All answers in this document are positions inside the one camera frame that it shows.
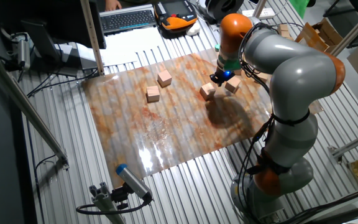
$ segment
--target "black keyboard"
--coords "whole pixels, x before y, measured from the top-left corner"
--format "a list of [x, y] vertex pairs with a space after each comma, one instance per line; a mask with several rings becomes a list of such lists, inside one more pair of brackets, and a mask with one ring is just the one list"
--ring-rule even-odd
[[151, 10], [102, 16], [101, 20], [104, 34], [118, 33], [125, 30], [156, 25]]

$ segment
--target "cardboard box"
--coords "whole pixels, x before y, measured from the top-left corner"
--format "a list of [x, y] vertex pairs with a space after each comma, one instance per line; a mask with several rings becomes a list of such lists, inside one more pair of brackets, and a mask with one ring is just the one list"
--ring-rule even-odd
[[313, 26], [306, 23], [295, 40], [295, 42], [327, 53], [330, 53], [341, 41], [341, 35], [326, 18]]

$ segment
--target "white paper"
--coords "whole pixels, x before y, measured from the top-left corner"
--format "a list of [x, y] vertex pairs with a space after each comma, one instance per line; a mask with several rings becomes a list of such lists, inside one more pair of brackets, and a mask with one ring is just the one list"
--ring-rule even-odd
[[[105, 37], [106, 49], [101, 49], [100, 54], [104, 66], [120, 65], [137, 62], [136, 52], [150, 50], [163, 44], [161, 35], [156, 27], [134, 29]], [[84, 45], [77, 44], [81, 58], [96, 61], [93, 50]]]

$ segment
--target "small wooden cube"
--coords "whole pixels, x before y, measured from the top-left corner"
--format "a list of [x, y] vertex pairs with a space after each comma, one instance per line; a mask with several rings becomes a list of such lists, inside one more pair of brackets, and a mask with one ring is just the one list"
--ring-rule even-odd
[[172, 76], [169, 74], [167, 70], [160, 72], [158, 74], [158, 83], [162, 88], [166, 87], [167, 85], [170, 85], [171, 82], [172, 82]]
[[242, 72], [242, 70], [241, 70], [241, 69], [238, 69], [238, 70], [235, 70], [235, 71], [234, 71], [234, 74], [235, 74], [235, 75], [241, 75], [241, 72]]
[[282, 32], [283, 32], [283, 31], [289, 31], [288, 25], [286, 25], [286, 24], [280, 24], [280, 25], [278, 26], [277, 31], [278, 31], [278, 33], [279, 33], [280, 35], [282, 35]]
[[285, 37], [285, 38], [288, 38], [288, 37], [291, 37], [291, 34], [290, 34], [290, 31], [282, 31], [281, 32], [281, 36], [282, 37]]
[[224, 87], [230, 92], [236, 93], [236, 91], [239, 89], [240, 82], [240, 79], [238, 79], [237, 77], [233, 77], [226, 82], [226, 85]]
[[203, 85], [200, 89], [201, 96], [203, 96], [205, 101], [208, 101], [214, 97], [215, 88], [211, 83]]
[[158, 86], [149, 86], [147, 87], [147, 102], [157, 102], [160, 100], [160, 92], [158, 90]]

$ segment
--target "metal slatted table surface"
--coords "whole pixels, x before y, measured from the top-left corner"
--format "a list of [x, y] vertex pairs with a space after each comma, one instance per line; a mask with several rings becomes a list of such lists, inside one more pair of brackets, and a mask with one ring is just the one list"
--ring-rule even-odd
[[[278, 12], [285, 0], [270, 1], [266, 7]], [[239, 12], [253, 9], [246, 1]], [[294, 8], [287, 4], [269, 24], [295, 22], [303, 24]], [[200, 20], [198, 35], [161, 39], [161, 44], [137, 52], [138, 62], [106, 67], [106, 73], [117, 73], [139, 68], [164, 60], [213, 48], [219, 43], [219, 34]], [[292, 37], [300, 32], [290, 26]], [[73, 78], [47, 75], [25, 75], [21, 87], [25, 93], [40, 82], [58, 83]], [[37, 170], [40, 180], [40, 201], [35, 188], [33, 166], [53, 155], [52, 150], [23, 117], [27, 153], [31, 167], [35, 206], [39, 223], [109, 223], [104, 216], [87, 216], [76, 213], [75, 208], [91, 203], [88, 187], [106, 182], [112, 186], [101, 143], [92, 118], [91, 110], [80, 82], [70, 82], [44, 89], [31, 99], [42, 119], [49, 126], [57, 141], [65, 148], [70, 168], [55, 167], [56, 158], [41, 164]], [[327, 147], [341, 147], [358, 137], [358, 101], [352, 93], [341, 87], [335, 94], [319, 101], [324, 109], [316, 115], [319, 133], [314, 147], [305, 156], [313, 166], [314, 179], [301, 190], [284, 195], [285, 209], [278, 214], [285, 220], [311, 207], [337, 200], [358, 190], [355, 180], [345, 164], [338, 165], [330, 157]], [[159, 173], [147, 176], [148, 185], [155, 201], [134, 213], [125, 214], [127, 223], [242, 223], [242, 214], [233, 205], [229, 187], [239, 172], [248, 141], [205, 154]], [[358, 147], [344, 155], [348, 161], [358, 159]], [[130, 196], [130, 207], [141, 204], [137, 196]]]

